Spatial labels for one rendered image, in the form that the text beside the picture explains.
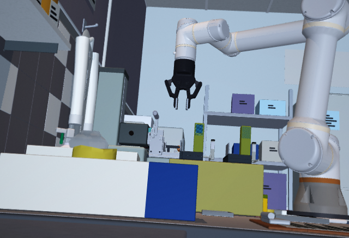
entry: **light blue wall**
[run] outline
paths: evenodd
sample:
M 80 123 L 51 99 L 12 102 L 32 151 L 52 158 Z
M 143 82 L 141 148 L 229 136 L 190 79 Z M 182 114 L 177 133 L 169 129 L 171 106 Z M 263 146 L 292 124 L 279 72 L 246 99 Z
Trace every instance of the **light blue wall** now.
M 184 129 L 185 150 L 192 151 L 194 123 L 203 121 L 203 98 L 205 85 L 209 90 L 209 111 L 230 112 L 233 93 L 254 94 L 255 105 L 259 99 L 285 100 L 288 114 L 288 89 L 293 89 L 297 100 L 296 85 L 285 85 L 285 49 L 303 50 L 304 44 L 276 47 L 258 51 L 242 52 L 228 57 L 209 44 L 197 46 L 195 78 L 202 81 L 202 88 L 185 110 L 186 93 L 178 97 L 178 110 L 173 108 L 165 80 L 172 78 L 173 52 L 176 44 L 176 27 L 181 18 L 190 17 L 198 22 L 225 19 L 231 32 L 302 20 L 301 14 L 256 13 L 246 11 L 192 10 L 170 8 L 147 8 L 143 56 L 140 78 L 138 115 L 150 116 L 157 110 L 159 126 Z M 338 42 L 338 51 L 349 51 L 349 37 Z M 239 142 L 239 128 L 208 126 L 207 143 L 216 142 L 216 157 L 225 155 L 225 145 Z M 278 140 L 278 130 L 252 129 L 252 141 Z

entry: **shelf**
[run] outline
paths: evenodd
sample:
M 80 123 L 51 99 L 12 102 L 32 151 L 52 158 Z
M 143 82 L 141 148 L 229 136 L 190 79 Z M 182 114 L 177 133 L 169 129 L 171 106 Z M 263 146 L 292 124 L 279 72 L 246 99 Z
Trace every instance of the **shelf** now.
M 280 129 L 287 125 L 289 116 L 232 114 L 226 112 L 208 111 L 208 125 L 251 126 L 255 128 Z
M 0 1 L 0 36 L 7 42 L 70 50 L 69 41 L 36 0 Z
M 283 171 L 288 168 L 284 163 L 266 162 L 263 160 L 252 162 L 252 164 L 264 165 L 264 170 Z

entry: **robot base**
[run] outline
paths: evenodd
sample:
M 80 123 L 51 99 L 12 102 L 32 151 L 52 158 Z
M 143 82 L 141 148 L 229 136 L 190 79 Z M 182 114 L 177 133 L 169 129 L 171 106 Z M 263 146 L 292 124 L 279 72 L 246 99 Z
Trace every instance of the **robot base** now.
M 320 182 L 300 182 L 293 203 L 296 212 L 348 215 L 340 185 Z

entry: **checkered wall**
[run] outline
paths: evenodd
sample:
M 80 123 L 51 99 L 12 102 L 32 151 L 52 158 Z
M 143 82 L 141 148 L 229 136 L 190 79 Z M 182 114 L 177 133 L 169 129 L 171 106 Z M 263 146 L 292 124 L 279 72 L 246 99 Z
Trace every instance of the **checkered wall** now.
M 59 146 L 56 127 L 67 128 L 75 41 L 54 53 L 4 51 L 0 37 L 0 152 L 26 153 L 27 145 Z

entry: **olive green box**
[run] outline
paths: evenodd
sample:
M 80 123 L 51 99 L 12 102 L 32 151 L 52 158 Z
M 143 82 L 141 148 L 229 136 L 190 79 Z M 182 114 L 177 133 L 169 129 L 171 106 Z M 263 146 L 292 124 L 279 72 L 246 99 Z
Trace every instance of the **olive green box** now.
M 177 159 L 170 159 L 170 163 L 198 165 L 197 212 L 210 210 L 261 215 L 263 165 Z

